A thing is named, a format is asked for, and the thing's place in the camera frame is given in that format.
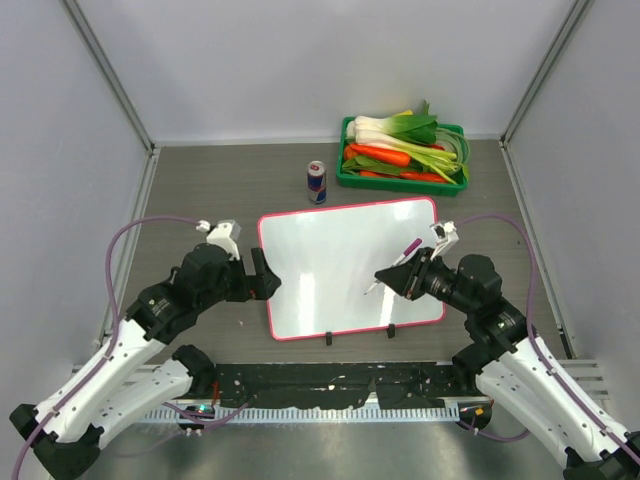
marker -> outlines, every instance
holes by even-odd
[[[395,259],[395,261],[391,264],[392,267],[395,267],[397,265],[400,265],[409,255],[411,255],[411,253],[420,246],[420,244],[422,243],[422,239],[421,238],[416,238],[413,242],[411,242],[411,245],[409,245],[407,248],[404,249],[404,252],[402,252],[402,255],[400,255],[398,258]],[[366,292],[364,292],[364,294],[366,295],[367,293],[371,292],[371,290],[373,290],[374,288],[376,288],[376,286],[380,283],[380,280],[374,281],[371,286],[367,289]]]

orange carrot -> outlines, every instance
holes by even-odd
[[[381,162],[395,165],[396,167],[408,167],[411,157],[406,152],[398,152],[397,150],[389,150],[387,148],[370,147],[369,145],[358,145],[353,143],[349,145],[351,149],[360,155],[366,155],[375,158]]]
[[[351,148],[351,145],[347,145],[346,147],[344,147],[344,154],[342,155],[342,158],[344,159],[345,162],[357,156],[358,156],[358,152],[356,152],[353,148]]]
[[[378,177],[378,178],[398,178],[393,175],[387,175],[386,173],[370,172],[369,170],[360,170],[361,177]]]
[[[406,180],[417,180],[419,182],[431,182],[431,183],[449,183],[444,178],[436,173],[417,173],[417,172],[404,172],[400,176]]]

energy drink can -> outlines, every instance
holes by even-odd
[[[313,203],[323,203],[327,199],[327,167],[324,163],[316,161],[307,165],[307,187]]]

green basket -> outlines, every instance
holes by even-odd
[[[344,155],[344,147],[347,146],[347,125],[354,118],[355,117],[346,117],[342,121],[342,138],[340,140],[340,155],[338,156],[338,168],[336,175],[338,177],[338,183],[343,187],[370,188],[373,190],[391,190],[394,192],[426,193],[429,195],[455,197],[459,192],[469,186],[469,182],[463,175],[462,170],[451,177],[453,180],[458,182],[457,185],[452,183],[417,182],[414,180],[396,178],[357,177],[355,175],[342,173],[342,163],[344,162],[344,158],[342,158],[342,156]],[[464,130],[459,125],[439,124],[439,126],[461,135],[464,134]]]

white wall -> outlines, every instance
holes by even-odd
[[[640,3],[595,2],[513,142],[579,351],[640,428]]]
[[[572,0],[81,0],[150,135],[334,137],[429,99],[503,133]]]
[[[9,422],[91,353],[106,307],[103,258],[132,211],[145,154],[60,4],[0,15],[0,478]],[[21,478],[36,478],[35,460]]]

